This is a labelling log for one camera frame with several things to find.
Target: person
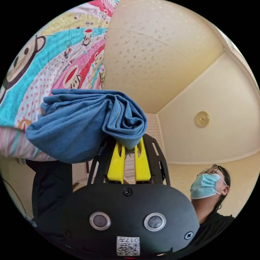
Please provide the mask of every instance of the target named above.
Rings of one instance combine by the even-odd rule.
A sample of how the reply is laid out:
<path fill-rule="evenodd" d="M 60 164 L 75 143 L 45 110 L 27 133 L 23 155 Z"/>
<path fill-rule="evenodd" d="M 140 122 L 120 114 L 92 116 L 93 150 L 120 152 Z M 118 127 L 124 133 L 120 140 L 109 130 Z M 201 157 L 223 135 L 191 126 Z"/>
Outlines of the person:
<path fill-rule="evenodd" d="M 200 227 L 187 247 L 171 253 L 172 259 L 187 256 L 202 248 L 231 224 L 234 220 L 232 215 L 223 216 L 217 212 L 229 192 L 230 183 L 228 171 L 216 164 L 197 175 L 190 188 L 190 198 Z"/>

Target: black hair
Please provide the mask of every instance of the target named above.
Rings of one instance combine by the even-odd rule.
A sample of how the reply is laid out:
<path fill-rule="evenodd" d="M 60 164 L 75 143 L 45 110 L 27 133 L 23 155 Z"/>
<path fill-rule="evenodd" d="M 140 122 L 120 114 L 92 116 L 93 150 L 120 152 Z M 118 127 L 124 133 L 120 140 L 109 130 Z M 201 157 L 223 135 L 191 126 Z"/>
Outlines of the black hair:
<path fill-rule="evenodd" d="M 230 175 L 229 175 L 228 171 L 227 171 L 224 167 L 219 166 L 219 165 L 218 165 L 218 168 L 222 171 L 222 173 L 223 173 L 223 175 L 224 175 L 224 178 L 225 178 L 224 181 L 226 182 L 226 184 L 227 184 L 227 185 L 229 186 L 229 188 L 230 188 L 231 180 L 230 180 Z M 226 198 L 227 194 L 220 196 L 219 201 L 218 201 L 217 204 L 215 205 L 215 208 L 214 208 L 215 210 L 219 210 L 219 209 L 222 208 L 221 203 L 222 203 L 223 200 Z"/>

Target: blue towel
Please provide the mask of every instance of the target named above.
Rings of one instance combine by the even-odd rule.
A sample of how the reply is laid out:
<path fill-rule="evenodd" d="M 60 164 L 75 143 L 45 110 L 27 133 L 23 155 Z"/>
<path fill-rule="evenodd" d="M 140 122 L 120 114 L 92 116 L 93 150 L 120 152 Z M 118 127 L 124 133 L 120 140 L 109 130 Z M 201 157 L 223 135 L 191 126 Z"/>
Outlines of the blue towel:
<path fill-rule="evenodd" d="M 146 132 L 144 112 L 122 92 L 55 89 L 52 94 L 43 99 L 44 115 L 27 128 L 26 137 L 59 161 L 92 160 L 108 135 L 132 150 Z"/>

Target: cartoon monkey face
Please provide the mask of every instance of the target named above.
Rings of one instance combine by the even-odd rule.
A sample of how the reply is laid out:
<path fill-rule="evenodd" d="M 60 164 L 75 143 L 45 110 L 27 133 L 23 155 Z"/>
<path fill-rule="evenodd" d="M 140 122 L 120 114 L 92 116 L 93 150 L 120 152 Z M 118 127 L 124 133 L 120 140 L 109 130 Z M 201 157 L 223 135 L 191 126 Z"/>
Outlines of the cartoon monkey face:
<path fill-rule="evenodd" d="M 19 79 L 23 77 L 35 55 L 44 47 L 45 42 L 45 36 L 37 37 L 36 35 L 36 37 L 33 37 L 19 52 L 4 78 L 4 90 L 0 91 L 0 103 L 3 101 L 6 91 L 13 87 Z"/>
<path fill-rule="evenodd" d="M 92 29 L 87 29 L 84 34 L 85 34 L 85 37 L 82 41 L 82 45 L 84 46 L 88 46 L 89 43 L 91 42 L 91 34 L 92 34 L 93 30 Z"/>
<path fill-rule="evenodd" d="M 78 89 L 80 86 L 81 76 L 78 75 L 78 66 L 73 66 L 66 74 L 63 80 L 63 86 L 70 89 Z"/>
<path fill-rule="evenodd" d="M 95 65 L 97 65 L 97 63 L 98 63 L 98 55 L 95 56 Z"/>
<path fill-rule="evenodd" d="M 107 14 L 108 14 L 108 10 L 104 10 L 103 15 L 102 15 L 103 20 L 106 19 Z"/>

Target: cartoon print fabric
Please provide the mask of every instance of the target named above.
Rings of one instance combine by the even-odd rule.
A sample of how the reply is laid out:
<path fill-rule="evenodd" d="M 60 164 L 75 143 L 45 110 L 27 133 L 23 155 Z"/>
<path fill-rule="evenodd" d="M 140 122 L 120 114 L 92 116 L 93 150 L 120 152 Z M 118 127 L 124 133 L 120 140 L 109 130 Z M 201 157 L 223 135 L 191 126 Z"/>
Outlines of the cartoon print fabric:
<path fill-rule="evenodd" d="M 94 0 L 70 9 L 19 52 L 0 88 L 0 153 L 53 160 L 26 140 L 25 130 L 38 120 L 43 98 L 53 89 L 102 89 L 106 33 L 119 1 Z"/>

